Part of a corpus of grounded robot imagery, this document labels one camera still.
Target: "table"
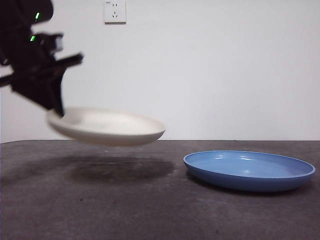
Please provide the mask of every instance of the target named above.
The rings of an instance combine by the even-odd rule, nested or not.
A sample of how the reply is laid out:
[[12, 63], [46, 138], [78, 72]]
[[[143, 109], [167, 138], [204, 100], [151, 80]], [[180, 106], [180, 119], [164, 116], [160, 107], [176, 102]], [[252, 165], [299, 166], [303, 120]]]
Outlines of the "table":
[[1, 144], [3, 240], [317, 240], [320, 176], [280, 193], [228, 190], [190, 176], [189, 153], [266, 152], [320, 169], [318, 141], [73, 140]]

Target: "plate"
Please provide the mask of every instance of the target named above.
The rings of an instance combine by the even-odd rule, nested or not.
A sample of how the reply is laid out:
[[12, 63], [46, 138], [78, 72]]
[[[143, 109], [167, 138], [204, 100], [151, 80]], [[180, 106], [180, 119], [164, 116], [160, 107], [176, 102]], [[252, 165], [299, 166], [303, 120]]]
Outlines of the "plate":
[[91, 144], [136, 146], [152, 143], [165, 132], [154, 119], [123, 111], [70, 107], [61, 118], [52, 109], [46, 114], [48, 124], [60, 134]]
[[203, 151], [183, 158], [195, 177], [223, 188], [250, 192], [295, 189], [315, 173], [311, 164], [288, 156], [251, 151]]

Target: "wall socket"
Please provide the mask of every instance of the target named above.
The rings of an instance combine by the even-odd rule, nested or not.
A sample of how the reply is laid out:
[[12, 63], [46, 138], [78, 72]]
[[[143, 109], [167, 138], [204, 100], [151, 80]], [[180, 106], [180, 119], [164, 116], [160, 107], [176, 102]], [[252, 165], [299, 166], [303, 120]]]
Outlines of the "wall socket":
[[127, 22], [126, 0], [105, 0], [103, 18], [105, 24], [125, 24]]

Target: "blue plate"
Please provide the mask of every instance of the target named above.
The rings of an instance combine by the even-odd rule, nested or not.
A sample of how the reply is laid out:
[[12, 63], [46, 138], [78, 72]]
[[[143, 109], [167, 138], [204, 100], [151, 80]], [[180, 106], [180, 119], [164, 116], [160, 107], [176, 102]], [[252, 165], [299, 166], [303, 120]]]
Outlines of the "blue plate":
[[252, 151], [202, 151], [183, 158], [195, 177], [220, 187], [278, 192], [300, 187], [316, 169], [288, 156]]

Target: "black robotic arm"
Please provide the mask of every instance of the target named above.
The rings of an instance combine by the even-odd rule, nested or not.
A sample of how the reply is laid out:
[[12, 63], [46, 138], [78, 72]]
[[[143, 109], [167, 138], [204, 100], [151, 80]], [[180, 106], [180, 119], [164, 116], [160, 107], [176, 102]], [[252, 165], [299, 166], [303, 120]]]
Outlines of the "black robotic arm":
[[0, 0], [0, 65], [11, 65], [13, 73], [0, 78], [0, 87], [13, 91], [64, 115], [61, 81], [68, 67], [80, 64], [79, 53], [60, 60], [61, 33], [34, 34], [31, 26], [53, 16], [50, 0]]

